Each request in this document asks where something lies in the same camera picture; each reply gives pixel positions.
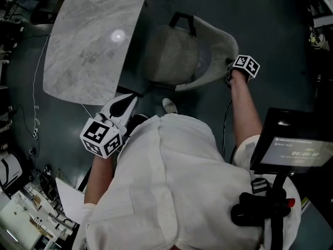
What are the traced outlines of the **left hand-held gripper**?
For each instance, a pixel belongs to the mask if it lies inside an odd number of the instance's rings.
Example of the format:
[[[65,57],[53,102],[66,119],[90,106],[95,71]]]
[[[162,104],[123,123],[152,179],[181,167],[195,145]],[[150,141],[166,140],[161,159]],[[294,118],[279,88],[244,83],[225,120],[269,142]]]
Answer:
[[[118,150],[123,145],[126,125],[137,102],[138,97],[134,94],[123,94],[107,101],[102,111],[88,119],[80,134],[85,149],[104,159]]]

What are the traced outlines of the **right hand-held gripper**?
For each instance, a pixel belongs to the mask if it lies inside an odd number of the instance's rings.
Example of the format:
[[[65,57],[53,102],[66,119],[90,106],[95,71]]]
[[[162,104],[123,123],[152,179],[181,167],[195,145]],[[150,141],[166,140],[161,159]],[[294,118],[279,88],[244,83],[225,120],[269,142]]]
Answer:
[[[248,55],[238,55],[234,60],[227,58],[225,63],[227,65],[227,74],[224,76],[224,83],[229,89],[231,88],[230,82],[234,70],[241,72],[245,76],[246,82],[254,79],[260,70],[260,65]]]

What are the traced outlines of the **grey upholstered chair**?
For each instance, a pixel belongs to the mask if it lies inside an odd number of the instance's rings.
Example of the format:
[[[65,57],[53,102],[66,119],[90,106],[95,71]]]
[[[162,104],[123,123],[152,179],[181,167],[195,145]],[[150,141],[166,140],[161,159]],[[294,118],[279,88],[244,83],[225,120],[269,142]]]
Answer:
[[[231,34],[176,12],[168,25],[152,30],[142,70],[155,86],[185,92],[224,78],[238,54]]]

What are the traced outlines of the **person's left forearm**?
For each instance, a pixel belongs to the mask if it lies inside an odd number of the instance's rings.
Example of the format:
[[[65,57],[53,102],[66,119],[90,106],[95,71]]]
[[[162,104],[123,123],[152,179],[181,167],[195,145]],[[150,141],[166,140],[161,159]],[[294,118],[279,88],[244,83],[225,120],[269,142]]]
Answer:
[[[87,183],[84,204],[97,205],[113,179],[113,171],[112,156],[104,159],[95,155]]]

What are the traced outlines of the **person's right forearm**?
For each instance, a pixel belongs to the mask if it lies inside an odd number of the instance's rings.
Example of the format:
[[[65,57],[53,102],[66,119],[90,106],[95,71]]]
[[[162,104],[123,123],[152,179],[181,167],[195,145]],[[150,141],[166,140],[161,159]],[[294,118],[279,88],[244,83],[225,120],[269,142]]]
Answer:
[[[263,126],[252,100],[245,75],[238,70],[233,70],[230,86],[235,140],[236,146],[239,147],[246,139],[260,135]]]

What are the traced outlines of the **marble top table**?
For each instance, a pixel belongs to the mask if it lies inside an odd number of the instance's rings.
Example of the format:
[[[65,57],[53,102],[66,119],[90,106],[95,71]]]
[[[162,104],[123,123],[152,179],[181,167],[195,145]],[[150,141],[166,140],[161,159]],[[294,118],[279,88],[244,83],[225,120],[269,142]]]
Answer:
[[[44,92],[87,105],[130,93],[119,80],[145,2],[65,0],[48,41]]]

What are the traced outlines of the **person's black trousers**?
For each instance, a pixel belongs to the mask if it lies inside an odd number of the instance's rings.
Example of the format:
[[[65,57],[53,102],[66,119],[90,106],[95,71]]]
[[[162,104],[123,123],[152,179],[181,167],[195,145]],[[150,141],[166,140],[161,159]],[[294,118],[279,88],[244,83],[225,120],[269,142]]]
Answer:
[[[127,131],[123,137],[127,140],[131,136],[131,133],[134,131],[134,129],[148,119],[149,119],[149,117],[147,117],[144,114],[138,114],[138,115],[132,116],[126,126]]]

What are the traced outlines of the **person's white right shoe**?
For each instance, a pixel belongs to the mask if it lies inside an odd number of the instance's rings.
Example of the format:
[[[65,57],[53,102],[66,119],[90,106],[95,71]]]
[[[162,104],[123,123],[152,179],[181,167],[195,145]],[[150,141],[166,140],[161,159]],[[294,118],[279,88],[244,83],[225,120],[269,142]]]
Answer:
[[[162,100],[162,106],[164,108],[164,111],[167,114],[177,114],[178,113],[176,105],[169,98],[164,98]]]

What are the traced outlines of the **white yellow device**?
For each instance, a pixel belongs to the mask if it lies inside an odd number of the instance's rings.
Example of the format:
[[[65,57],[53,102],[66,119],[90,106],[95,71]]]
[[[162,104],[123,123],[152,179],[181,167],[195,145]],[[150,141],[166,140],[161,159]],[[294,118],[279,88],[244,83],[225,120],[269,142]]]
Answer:
[[[325,45],[325,36],[318,33],[315,28],[310,27],[309,42],[315,50],[319,50]]]

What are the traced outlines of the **person's white shirt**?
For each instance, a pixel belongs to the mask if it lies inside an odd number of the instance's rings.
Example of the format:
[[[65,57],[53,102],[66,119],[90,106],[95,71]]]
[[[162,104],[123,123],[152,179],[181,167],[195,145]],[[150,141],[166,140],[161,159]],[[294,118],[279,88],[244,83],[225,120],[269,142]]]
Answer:
[[[73,250],[266,250],[271,222],[240,227],[230,216],[251,193],[246,139],[234,164],[224,161],[204,122],[154,116],[131,134],[114,178],[97,204],[85,204]]]

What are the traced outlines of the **black tablet screen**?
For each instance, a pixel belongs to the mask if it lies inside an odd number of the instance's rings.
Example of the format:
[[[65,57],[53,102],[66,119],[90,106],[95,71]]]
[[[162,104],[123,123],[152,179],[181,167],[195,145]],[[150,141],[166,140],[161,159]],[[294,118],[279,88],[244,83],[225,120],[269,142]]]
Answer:
[[[296,110],[270,108],[251,156],[256,174],[315,171],[333,161],[333,119]]]

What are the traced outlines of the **white marble table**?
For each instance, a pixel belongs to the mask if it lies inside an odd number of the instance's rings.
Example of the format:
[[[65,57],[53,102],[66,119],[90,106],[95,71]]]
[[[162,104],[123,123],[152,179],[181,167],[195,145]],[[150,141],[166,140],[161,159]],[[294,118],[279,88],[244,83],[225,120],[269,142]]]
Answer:
[[[55,181],[66,217],[77,224],[81,224],[84,216],[84,194],[61,180],[59,177],[57,177]]]

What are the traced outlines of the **white black machine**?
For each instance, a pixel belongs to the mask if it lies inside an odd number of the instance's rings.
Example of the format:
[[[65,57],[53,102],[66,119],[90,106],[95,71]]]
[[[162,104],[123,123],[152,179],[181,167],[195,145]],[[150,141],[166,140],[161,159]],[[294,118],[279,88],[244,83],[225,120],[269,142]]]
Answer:
[[[0,152],[0,187],[3,191],[13,185],[23,174],[18,157],[8,151]]]

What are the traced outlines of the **white cluttered workbench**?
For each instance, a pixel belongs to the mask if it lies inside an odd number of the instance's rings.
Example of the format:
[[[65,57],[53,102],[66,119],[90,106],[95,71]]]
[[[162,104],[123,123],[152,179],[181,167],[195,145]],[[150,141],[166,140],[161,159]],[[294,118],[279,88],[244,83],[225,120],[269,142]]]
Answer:
[[[74,222],[36,190],[32,194],[16,192],[0,211],[0,222],[25,250],[33,250],[42,237],[56,245],[57,241],[66,240],[74,227]]]

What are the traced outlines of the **black chest mount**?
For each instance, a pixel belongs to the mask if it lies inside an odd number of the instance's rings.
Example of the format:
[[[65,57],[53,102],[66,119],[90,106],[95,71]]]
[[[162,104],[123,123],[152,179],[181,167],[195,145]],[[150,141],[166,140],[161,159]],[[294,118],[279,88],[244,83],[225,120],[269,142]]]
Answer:
[[[259,227],[264,220],[271,220],[271,250],[283,250],[283,218],[290,214],[295,205],[294,198],[287,198],[283,184],[286,174],[278,174],[265,195],[243,192],[239,204],[231,209],[232,222],[241,227]]]

